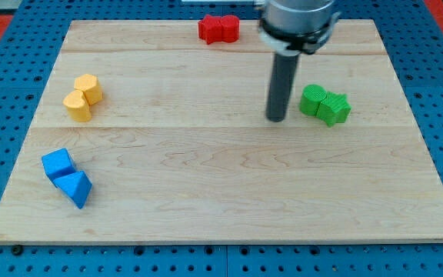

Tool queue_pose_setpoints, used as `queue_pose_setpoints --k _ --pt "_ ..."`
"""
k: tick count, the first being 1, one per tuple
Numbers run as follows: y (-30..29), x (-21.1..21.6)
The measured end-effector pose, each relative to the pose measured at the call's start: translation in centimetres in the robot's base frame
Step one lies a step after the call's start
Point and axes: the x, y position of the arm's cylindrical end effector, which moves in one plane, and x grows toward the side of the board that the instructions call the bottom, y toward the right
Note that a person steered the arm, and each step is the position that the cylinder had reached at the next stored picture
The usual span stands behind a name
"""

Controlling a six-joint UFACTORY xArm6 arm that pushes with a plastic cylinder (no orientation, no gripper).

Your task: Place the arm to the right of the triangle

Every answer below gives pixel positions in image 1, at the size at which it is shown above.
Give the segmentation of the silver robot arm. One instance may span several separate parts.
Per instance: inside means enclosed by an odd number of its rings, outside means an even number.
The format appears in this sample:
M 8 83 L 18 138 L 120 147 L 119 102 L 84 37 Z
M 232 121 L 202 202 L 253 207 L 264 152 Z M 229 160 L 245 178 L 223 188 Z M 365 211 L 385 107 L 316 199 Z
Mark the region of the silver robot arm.
M 312 55 L 331 38 L 340 15 L 334 0 L 267 0 L 261 4 L 259 38 L 279 55 Z

